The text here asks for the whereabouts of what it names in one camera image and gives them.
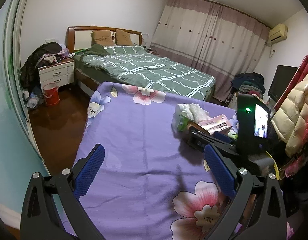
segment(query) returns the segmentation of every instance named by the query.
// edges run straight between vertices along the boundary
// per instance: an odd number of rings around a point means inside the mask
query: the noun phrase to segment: headboard
[[[112,38],[115,38],[116,29],[130,33],[132,42],[140,46],[142,45],[142,33],[140,32],[111,27],[72,26],[67,29],[67,47],[69,52],[73,53],[81,49],[90,48],[92,45],[92,31],[110,30]]]

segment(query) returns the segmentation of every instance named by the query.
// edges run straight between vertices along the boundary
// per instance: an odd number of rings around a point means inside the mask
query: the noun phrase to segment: purple tablecloth
[[[109,82],[91,98],[76,161],[97,143],[106,156],[80,202],[107,240],[199,240],[217,221],[222,200],[215,179],[203,155],[171,128],[175,106],[191,103],[211,117],[235,115],[196,99]],[[74,234],[66,218],[63,223]]]

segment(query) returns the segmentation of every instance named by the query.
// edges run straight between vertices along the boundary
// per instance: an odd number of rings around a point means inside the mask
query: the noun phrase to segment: brown pillow
[[[102,46],[114,46],[111,31],[93,31],[93,44],[97,43]]]
[[[130,33],[124,32],[122,30],[116,30],[115,38],[116,38],[117,45],[133,46]]]

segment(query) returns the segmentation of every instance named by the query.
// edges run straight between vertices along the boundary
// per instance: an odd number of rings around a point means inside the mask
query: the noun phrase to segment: lamp
[[[142,34],[142,39],[143,39],[143,42],[145,43],[145,48],[149,49],[150,45],[151,45],[151,40],[150,40],[149,34],[148,33]]]

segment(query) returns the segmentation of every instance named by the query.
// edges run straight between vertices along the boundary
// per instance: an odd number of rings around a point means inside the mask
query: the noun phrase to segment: yellow leaf
[[[112,87],[111,95],[112,95],[113,97],[117,98],[118,93],[117,93],[117,90],[116,90],[116,88],[115,88],[114,86]]]
[[[210,170],[210,167],[208,166],[206,160],[204,160],[204,168],[205,168],[206,172],[208,172]]]

